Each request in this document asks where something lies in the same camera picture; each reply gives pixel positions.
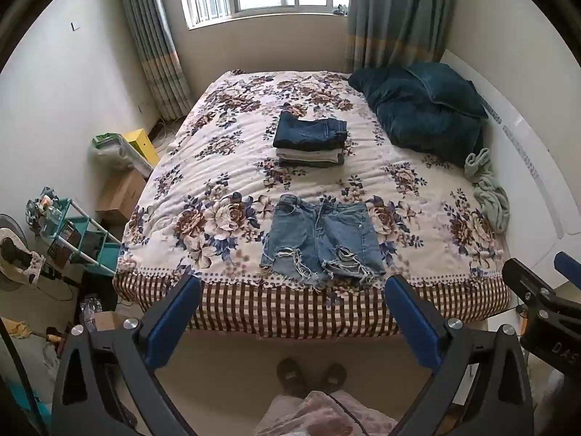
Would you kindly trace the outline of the light blue ripped denim shorts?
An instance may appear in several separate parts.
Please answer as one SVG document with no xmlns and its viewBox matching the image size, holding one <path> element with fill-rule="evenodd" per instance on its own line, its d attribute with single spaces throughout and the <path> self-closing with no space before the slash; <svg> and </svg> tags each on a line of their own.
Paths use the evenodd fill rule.
<svg viewBox="0 0 581 436">
<path fill-rule="evenodd" d="M 333 279 L 368 286 L 385 275 L 377 234 L 363 202 L 315 204 L 292 194 L 282 195 L 275 206 L 260 266 L 317 289 Z"/>
</svg>

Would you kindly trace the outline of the dark slipper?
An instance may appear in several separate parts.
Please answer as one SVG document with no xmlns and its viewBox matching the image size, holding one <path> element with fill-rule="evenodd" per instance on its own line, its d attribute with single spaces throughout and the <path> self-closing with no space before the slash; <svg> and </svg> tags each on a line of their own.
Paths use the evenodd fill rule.
<svg viewBox="0 0 581 436">
<path fill-rule="evenodd" d="M 303 399 L 308 394 L 306 379 L 296 360 L 289 357 L 281 360 L 277 365 L 277 377 L 284 395 Z"/>
<path fill-rule="evenodd" d="M 319 388 L 326 394 L 332 394 L 343 389 L 347 380 L 347 370 L 340 363 L 331 364 L 322 376 Z"/>
</svg>

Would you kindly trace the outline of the pale green crumpled cloth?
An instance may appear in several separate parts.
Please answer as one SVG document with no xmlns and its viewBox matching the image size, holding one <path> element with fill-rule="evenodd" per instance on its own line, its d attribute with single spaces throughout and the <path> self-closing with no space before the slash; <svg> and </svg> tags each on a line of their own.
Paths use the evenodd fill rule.
<svg viewBox="0 0 581 436">
<path fill-rule="evenodd" d="M 474 186 L 475 199 L 492 229 L 500 234 L 506 232 L 510 220 L 510 203 L 507 193 L 493 173 L 488 148 L 467 156 L 464 175 Z"/>
</svg>

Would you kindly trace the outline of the pink patterned trouser legs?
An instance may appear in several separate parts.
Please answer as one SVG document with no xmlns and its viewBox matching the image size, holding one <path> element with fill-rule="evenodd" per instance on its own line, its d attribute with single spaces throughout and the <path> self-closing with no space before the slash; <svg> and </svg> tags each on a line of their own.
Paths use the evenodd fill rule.
<svg viewBox="0 0 581 436">
<path fill-rule="evenodd" d="M 345 391 L 274 397 L 254 435 L 389 435 L 398 421 Z"/>
</svg>

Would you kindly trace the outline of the left dark slipper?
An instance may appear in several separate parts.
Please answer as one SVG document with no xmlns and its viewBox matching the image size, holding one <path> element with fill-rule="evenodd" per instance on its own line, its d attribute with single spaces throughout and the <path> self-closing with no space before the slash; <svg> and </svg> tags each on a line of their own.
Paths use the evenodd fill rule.
<svg viewBox="0 0 581 436">
<path fill-rule="evenodd" d="M 277 365 L 277 377 L 284 395 L 303 399 L 308 394 L 306 379 L 296 360 L 289 357 L 281 360 Z"/>
</svg>

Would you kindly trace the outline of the checkered bed skirt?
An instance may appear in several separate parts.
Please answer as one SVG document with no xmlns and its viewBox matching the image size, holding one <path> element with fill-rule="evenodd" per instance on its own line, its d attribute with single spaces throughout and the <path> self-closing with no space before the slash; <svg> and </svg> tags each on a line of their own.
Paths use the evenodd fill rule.
<svg viewBox="0 0 581 436">
<path fill-rule="evenodd" d="M 202 297 L 190 324 L 194 330 L 288 340 L 379 338 L 399 330 L 384 303 L 382 283 L 317 290 L 266 278 L 221 280 L 203 274 L 200 279 Z M 500 272 L 473 269 L 467 275 L 409 276 L 407 281 L 444 317 L 465 323 L 499 314 L 511 301 Z"/>
</svg>

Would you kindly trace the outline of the brown cardboard box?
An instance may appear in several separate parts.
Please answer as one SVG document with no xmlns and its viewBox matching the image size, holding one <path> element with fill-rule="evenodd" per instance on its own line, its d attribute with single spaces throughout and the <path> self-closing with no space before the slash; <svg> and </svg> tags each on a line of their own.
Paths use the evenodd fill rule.
<svg viewBox="0 0 581 436">
<path fill-rule="evenodd" d="M 145 185 L 144 177 L 135 169 L 115 171 L 105 182 L 96 213 L 111 225 L 124 225 L 131 218 Z"/>
</svg>

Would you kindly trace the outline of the clear plastic bag with green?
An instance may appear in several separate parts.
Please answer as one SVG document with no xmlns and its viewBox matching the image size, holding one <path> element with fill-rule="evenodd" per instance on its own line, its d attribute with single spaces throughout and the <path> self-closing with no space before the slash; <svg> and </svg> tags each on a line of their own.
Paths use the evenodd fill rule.
<svg viewBox="0 0 581 436">
<path fill-rule="evenodd" d="M 90 153 L 111 169 L 118 171 L 134 169 L 145 179 L 148 179 L 154 170 L 152 164 L 119 133 L 94 136 L 90 144 Z"/>
</svg>

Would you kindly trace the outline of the yellow box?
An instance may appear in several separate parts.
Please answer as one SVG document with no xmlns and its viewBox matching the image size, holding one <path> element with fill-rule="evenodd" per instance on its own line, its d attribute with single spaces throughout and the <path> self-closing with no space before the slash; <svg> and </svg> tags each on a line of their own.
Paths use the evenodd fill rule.
<svg viewBox="0 0 581 436">
<path fill-rule="evenodd" d="M 123 134 L 123 138 L 139 153 L 152 167 L 159 163 L 159 155 L 144 129 L 138 129 Z"/>
</svg>

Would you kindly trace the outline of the dark teal velvet pillow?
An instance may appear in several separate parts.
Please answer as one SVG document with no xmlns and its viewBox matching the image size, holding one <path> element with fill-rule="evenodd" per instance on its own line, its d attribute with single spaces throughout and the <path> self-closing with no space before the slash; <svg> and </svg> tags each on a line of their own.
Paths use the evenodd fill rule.
<svg viewBox="0 0 581 436">
<path fill-rule="evenodd" d="M 390 142 L 459 167 L 484 147 L 487 112 L 474 84 L 443 63 L 362 68 L 349 85 L 362 93 Z"/>
</svg>

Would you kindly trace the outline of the floral quilted bedspread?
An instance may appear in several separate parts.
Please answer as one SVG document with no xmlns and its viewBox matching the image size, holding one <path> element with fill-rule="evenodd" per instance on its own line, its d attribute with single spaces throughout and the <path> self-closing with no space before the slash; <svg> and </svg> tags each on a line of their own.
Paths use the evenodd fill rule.
<svg viewBox="0 0 581 436">
<path fill-rule="evenodd" d="M 279 118 L 346 122 L 344 161 L 291 166 Z M 332 72 L 226 73 L 207 88 L 155 167 L 123 233 L 115 279 L 147 286 L 192 270 L 209 283 L 302 287 L 268 264 L 288 196 L 369 218 L 379 266 L 419 284 L 497 279 L 505 259 L 462 168 L 393 146 L 363 95 Z"/>
</svg>

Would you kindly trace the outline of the grey folded pants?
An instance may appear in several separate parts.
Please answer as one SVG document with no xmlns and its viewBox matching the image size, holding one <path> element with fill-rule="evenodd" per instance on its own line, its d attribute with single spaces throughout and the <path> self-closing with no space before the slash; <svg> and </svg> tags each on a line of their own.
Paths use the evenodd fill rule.
<svg viewBox="0 0 581 436">
<path fill-rule="evenodd" d="M 299 151 L 276 148 L 276 156 L 282 164 L 329 167 L 343 165 L 344 154 L 341 149 L 325 151 Z"/>
</svg>

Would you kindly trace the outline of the left grey striped curtain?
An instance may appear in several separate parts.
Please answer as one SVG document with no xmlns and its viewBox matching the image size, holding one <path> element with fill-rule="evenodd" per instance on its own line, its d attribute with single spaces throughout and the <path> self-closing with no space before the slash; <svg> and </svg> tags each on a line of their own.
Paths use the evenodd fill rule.
<svg viewBox="0 0 581 436">
<path fill-rule="evenodd" d="M 162 0 L 122 0 L 146 81 L 162 119 L 177 120 L 193 107 L 190 87 Z"/>
</svg>

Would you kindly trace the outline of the grey striped curtain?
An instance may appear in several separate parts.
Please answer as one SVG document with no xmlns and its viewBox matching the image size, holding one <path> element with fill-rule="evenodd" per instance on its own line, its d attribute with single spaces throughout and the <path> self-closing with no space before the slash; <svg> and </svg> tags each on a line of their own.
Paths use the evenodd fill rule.
<svg viewBox="0 0 581 436">
<path fill-rule="evenodd" d="M 437 62 L 454 0 L 350 0 L 346 70 Z"/>
<path fill-rule="evenodd" d="M 146 81 L 162 119 L 177 120 L 193 107 L 190 87 L 162 0 L 122 0 Z"/>
</svg>

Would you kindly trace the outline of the right grey striped curtain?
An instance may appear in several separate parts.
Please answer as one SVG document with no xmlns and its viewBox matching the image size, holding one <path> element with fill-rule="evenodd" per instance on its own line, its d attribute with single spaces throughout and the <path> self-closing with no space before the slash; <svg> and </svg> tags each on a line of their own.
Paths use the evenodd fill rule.
<svg viewBox="0 0 581 436">
<path fill-rule="evenodd" d="M 437 62 L 454 0 L 350 0 L 346 70 Z"/>
</svg>

